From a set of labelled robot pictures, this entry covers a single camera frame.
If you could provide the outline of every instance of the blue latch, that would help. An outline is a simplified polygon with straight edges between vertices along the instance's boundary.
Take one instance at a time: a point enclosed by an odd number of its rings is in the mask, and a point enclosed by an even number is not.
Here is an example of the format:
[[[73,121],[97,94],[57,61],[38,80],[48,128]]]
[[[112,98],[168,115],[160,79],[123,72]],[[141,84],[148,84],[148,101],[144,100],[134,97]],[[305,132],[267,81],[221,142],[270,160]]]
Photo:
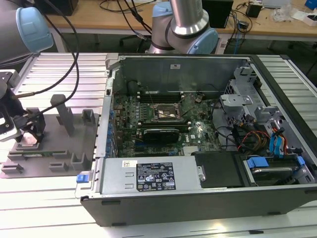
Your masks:
[[[305,160],[303,159],[302,156],[298,156],[298,157],[297,157],[297,160],[298,160],[298,163],[300,164],[300,166],[305,165]]]
[[[89,182],[89,175],[77,175],[76,182],[77,183],[88,183]]]
[[[247,160],[250,169],[258,167],[268,167],[268,163],[265,157],[251,157]]]

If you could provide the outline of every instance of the slotted aluminum surface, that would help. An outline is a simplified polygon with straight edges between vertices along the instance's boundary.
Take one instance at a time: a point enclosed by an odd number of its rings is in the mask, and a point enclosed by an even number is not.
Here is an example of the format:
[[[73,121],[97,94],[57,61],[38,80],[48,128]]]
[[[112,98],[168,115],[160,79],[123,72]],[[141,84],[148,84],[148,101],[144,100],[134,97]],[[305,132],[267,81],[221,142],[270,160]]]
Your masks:
[[[297,67],[280,56],[259,56],[275,81],[307,125],[317,136],[317,90]],[[268,102],[275,106],[275,101],[269,91],[261,88]]]
[[[106,90],[105,59],[106,54],[82,53],[79,55],[79,86],[72,99],[66,102],[66,106],[71,107],[74,114],[81,113],[83,109],[93,109],[95,113],[101,113]],[[15,89],[15,94],[34,92],[49,87],[68,71],[73,61],[71,54],[42,53],[32,62],[33,66],[22,84]],[[71,73],[50,91],[21,99],[22,106],[45,109],[51,106],[50,100],[53,94],[64,94],[68,97],[75,83],[76,69],[73,68]],[[47,114],[57,114],[57,110],[52,109]]]

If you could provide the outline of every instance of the white label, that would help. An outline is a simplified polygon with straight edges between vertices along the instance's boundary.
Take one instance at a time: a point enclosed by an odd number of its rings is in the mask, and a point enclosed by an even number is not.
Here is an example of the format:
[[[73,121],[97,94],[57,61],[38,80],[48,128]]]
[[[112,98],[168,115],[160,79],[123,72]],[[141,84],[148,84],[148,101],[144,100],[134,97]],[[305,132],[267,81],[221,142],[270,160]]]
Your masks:
[[[122,161],[122,167],[123,168],[132,168],[132,167],[137,167],[137,160],[123,160]]]
[[[34,154],[34,155],[23,155],[24,157],[42,157],[40,154]]]
[[[174,186],[174,185],[175,185],[174,182],[167,182],[167,183],[166,183],[166,186]]]
[[[170,69],[180,69],[180,64],[171,64]]]

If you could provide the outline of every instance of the sticker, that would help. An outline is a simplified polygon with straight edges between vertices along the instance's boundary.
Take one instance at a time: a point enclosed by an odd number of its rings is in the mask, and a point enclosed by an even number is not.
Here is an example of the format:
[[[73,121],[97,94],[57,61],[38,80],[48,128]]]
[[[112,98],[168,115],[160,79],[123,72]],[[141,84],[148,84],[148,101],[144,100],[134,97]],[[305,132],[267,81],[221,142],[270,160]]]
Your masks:
[[[42,157],[41,154],[23,155],[24,157]]]
[[[132,168],[132,167],[137,167],[137,160],[123,160],[122,161],[122,167],[123,168]]]
[[[180,64],[171,64],[170,69],[180,69]]]
[[[176,190],[173,163],[137,164],[139,192]]]

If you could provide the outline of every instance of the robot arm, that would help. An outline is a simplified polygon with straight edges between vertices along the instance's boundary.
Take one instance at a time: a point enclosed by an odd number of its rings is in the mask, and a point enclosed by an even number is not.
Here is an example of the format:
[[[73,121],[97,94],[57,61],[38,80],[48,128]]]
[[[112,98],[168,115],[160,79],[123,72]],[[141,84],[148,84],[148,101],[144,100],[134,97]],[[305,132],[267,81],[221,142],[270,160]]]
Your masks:
[[[34,7],[19,7],[15,0],[0,1],[0,63],[36,54],[53,45],[41,13]]]
[[[170,0],[153,9],[152,45],[148,53],[210,54],[218,41],[202,0]]]
[[[53,45],[53,38],[40,12],[34,7],[19,7],[19,1],[0,1],[0,63],[36,54]],[[0,141],[21,140],[20,129],[40,141],[45,127],[44,117],[32,120],[11,90],[19,75],[15,70],[0,70]]]

